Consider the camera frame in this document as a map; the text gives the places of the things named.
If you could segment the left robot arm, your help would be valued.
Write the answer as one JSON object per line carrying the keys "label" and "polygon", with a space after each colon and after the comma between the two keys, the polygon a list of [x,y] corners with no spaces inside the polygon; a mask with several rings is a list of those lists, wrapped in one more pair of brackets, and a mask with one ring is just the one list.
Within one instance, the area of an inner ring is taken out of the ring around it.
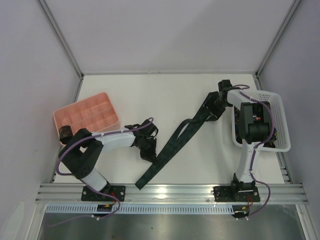
{"label": "left robot arm", "polygon": [[142,124],[126,125],[115,131],[101,133],[82,128],[75,135],[67,137],[58,162],[63,163],[69,174],[85,183],[92,192],[109,194],[110,183],[96,169],[100,154],[103,150],[135,147],[139,149],[142,160],[155,163],[159,129],[152,120],[149,118]]}

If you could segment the dark green tie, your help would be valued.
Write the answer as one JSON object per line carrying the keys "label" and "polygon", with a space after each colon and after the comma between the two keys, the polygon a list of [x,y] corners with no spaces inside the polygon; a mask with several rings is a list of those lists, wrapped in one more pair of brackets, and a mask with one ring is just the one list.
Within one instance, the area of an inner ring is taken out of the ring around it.
{"label": "dark green tie", "polygon": [[157,155],[156,163],[152,164],[135,183],[135,186],[139,190],[148,184],[199,131],[207,118],[211,116],[208,106],[211,105],[213,101],[213,99],[206,99],[193,118],[187,118],[180,123]]}

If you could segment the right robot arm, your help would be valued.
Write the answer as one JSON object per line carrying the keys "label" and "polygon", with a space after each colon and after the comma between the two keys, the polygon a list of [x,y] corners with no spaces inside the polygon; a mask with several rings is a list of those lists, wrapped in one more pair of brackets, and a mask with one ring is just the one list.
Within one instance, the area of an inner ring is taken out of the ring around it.
{"label": "right robot arm", "polygon": [[256,192],[255,160],[261,148],[273,136],[275,129],[270,104],[246,95],[246,88],[233,86],[229,80],[222,80],[218,83],[215,96],[204,104],[210,113],[209,121],[218,120],[227,107],[239,110],[237,130],[238,136],[242,139],[239,165],[230,186],[215,192],[215,196],[226,193],[235,201],[243,201],[244,197]]}

